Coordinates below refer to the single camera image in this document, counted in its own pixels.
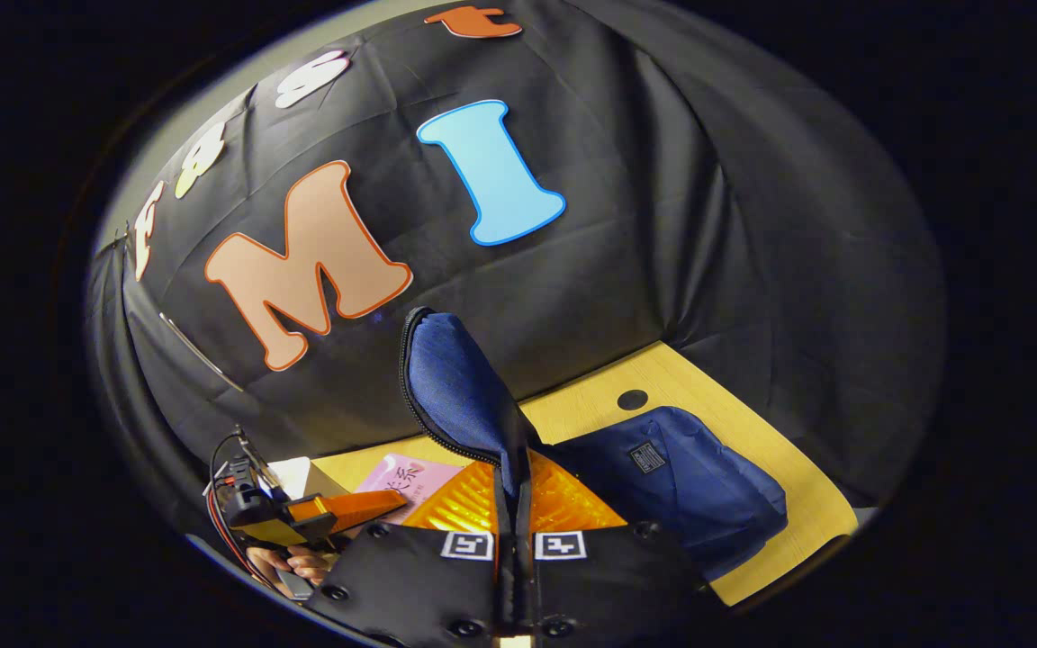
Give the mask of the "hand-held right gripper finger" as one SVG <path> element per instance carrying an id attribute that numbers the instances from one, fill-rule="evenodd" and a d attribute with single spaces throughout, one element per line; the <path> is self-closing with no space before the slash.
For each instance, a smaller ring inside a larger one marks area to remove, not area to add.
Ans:
<path id="1" fill-rule="evenodd" d="M 370 644 L 492 644 L 513 582 L 495 485 L 476 461 L 402 525 L 363 526 L 304 605 Z"/>
<path id="2" fill-rule="evenodd" d="M 675 534 L 621 517 L 543 453 L 527 457 L 518 610 L 537 643 L 695 643 L 725 622 Z"/>

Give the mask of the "white plastic bookshelf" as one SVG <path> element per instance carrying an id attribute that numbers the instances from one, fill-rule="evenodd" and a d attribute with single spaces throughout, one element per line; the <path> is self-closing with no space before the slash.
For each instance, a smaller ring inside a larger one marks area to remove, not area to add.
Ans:
<path id="1" fill-rule="evenodd" d="M 334 498 L 351 494 L 306 456 L 273 461 L 268 464 L 268 469 L 279 481 L 281 490 L 289 500 L 316 495 Z"/>

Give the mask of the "pink cover book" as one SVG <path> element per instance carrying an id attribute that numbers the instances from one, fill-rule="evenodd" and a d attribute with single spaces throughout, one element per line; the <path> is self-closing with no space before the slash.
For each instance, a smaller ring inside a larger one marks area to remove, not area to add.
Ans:
<path id="1" fill-rule="evenodd" d="M 437 463 L 387 453 L 374 470 L 351 492 L 395 490 L 407 498 L 407 505 L 382 517 L 388 524 L 402 525 L 425 500 L 461 472 L 463 466 Z"/>

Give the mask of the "blue schoolbag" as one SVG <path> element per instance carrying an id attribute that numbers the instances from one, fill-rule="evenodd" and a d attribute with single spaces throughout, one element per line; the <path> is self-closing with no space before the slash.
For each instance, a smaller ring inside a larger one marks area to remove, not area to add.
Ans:
<path id="1" fill-rule="evenodd" d="M 684 408 L 660 406 L 556 444 L 539 438 L 485 353 L 453 313 L 409 313 L 401 390 L 420 429 L 500 477 L 503 498 L 538 459 L 564 468 L 623 522 L 674 533 L 703 577 L 716 580 L 789 524 L 782 485 Z"/>

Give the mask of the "black backdrop cloth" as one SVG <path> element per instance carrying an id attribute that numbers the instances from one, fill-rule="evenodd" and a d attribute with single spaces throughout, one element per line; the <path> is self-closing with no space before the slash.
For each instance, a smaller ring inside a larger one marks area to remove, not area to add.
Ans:
<path id="1" fill-rule="evenodd" d="M 658 0 L 489 0 L 514 36 L 391 18 L 318 43 L 204 124 L 225 148 L 153 187 L 92 262 L 87 368 L 140 483 L 202 533 L 205 464 L 241 424 L 268 459 L 416 436 L 407 313 L 456 313 L 524 399 L 662 341 L 756 411 L 856 508 L 881 506 L 933 414 L 945 282 L 896 165 L 817 85 Z M 414 278 L 330 312 L 271 370 L 207 258 L 243 234 L 284 253 L 284 202 L 330 161 L 375 245 Z"/>

